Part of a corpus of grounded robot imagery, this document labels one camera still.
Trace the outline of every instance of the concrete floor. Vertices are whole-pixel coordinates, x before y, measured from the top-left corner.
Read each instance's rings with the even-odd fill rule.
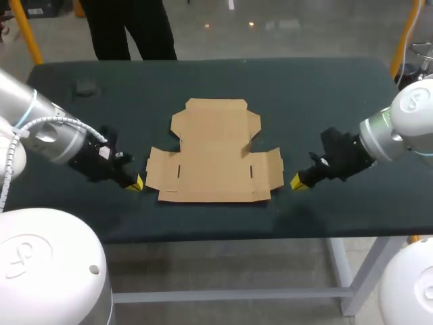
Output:
[[[228,0],[164,3],[180,60],[374,56],[389,62],[411,6],[409,0],[234,0],[231,11]],[[414,41],[430,40],[432,20],[427,7]],[[31,24],[45,62],[95,60],[86,20],[66,13]],[[32,62],[22,39],[0,46],[0,66],[26,80]],[[346,240],[353,272],[372,242]],[[324,248],[317,239],[184,242],[108,246],[107,256],[118,293],[321,287],[335,285]],[[333,299],[134,304],[119,305],[116,313],[119,324],[383,324],[376,291],[355,318],[343,318]]]

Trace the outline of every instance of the cable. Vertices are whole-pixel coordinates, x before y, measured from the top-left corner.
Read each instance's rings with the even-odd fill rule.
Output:
[[[0,213],[3,212],[7,200],[7,193],[9,192],[10,183],[12,180],[12,174],[14,173],[14,158],[15,158],[15,150],[16,146],[20,142],[21,137],[23,136],[23,133],[25,131],[28,131],[31,127],[34,127],[37,124],[44,123],[44,122],[63,122],[68,123],[71,125],[74,125],[76,127],[82,127],[87,132],[89,132],[91,135],[96,137],[96,139],[101,143],[106,143],[107,139],[103,137],[102,134],[100,134],[98,131],[96,131],[94,128],[88,126],[87,124],[84,124],[81,121],[74,120],[73,118],[68,117],[57,117],[57,116],[48,116],[48,117],[41,117],[36,118],[33,121],[30,121],[25,124],[22,128],[20,128],[20,131],[17,132],[14,137],[12,138],[11,144],[9,145],[9,148],[7,149],[7,158],[6,158],[6,168],[5,168],[5,179],[3,181],[3,187],[1,189],[0,194]]]
[[[400,77],[398,78],[397,85],[396,85],[397,88],[400,85],[403,74],[405,73],[407,41],[408,41],[409,36],[412,35],[412,30],[415,27],[415,25],[417,24],[419,14],[421,13],[421,9],[423,6],[424,6],[424,1],[419,1],[418,8],[417,8],[417,14],[415,15],[415,19],[412,21],[412,25],[409,28],[409,30],[407,31],[406,36],[405,36],[405,46],[404,46],[405,50],[403,51],[403,62],[402,62],[402,68],[400,71]]]

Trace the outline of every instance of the table leg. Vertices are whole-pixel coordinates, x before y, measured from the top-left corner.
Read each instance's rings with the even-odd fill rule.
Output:
[[[343,238],[327,238],[327,245],[337,284],[340,288],[348,288],[353,282],[353,277]]]
[[[382,277],[385,267],[398,253],[406,239],[407,236],[400,236],[378,237],[375,240],[350,285],[353,296],[344,298],[341,302],[343,316],[355,316],[358,313]]]
[[[296,289],[246,289],[198,290],[171,292],[114,293],[114,303],[156,303],[168,301],[218,301],[253,299],[311,299],[351,297],[349,288],[296,288]]]

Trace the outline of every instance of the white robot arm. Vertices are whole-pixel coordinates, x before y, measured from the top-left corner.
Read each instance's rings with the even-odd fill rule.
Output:
[[[17,133],[26,149],[53,163],[68,165],[89,181],[112,179],[128,190],[143,189],[138,173],[127,168],[133,157],[116,149],[117,132],[113,128],[103,126],[97,132],[1,69],[0,99],[0,145],[7,142],[11,132]],[[19,131],[23,128],[25,136]],[[22,170],[22,157],[17,144],[15,176]]]
[[[390,162],[410,151],[433,167],[433,80],[404,88],[390,107],[361,122],[359,134],[329,128],[321,140],[325,154],[311,153],[315,165],[297,172],[293,190],[312,188],[326,178],[345,181],[374,163]]]
[[[7,151],[14,138],[14,128],[0,116],[0,161],[5,162],[7,158]],[[12,174],[12,179],[15,179],[21,174],[26,166],[27,156],[24,146],[18,143],[15,150],[15,157],[13,163],[14,173]],[[0,164],[0,179],[3,181],[6,174],[6,164]]]
[[[115,324],[102,245],[65,212],[0,214],[0,293],[0,324]]]
[[[433,324],[433,238],[402,249],[379,285],[385,325]]]

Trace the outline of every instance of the cardboard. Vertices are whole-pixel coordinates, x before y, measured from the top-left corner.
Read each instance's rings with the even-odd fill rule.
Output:
[[[171,131],[180,152],[152,147],[147,160],[146,186],[160,191],[158,200],[252,202],[270,199],[284,185],[279,148],[250,151],[260,117],[244,100],[191,98],[173,115]]]

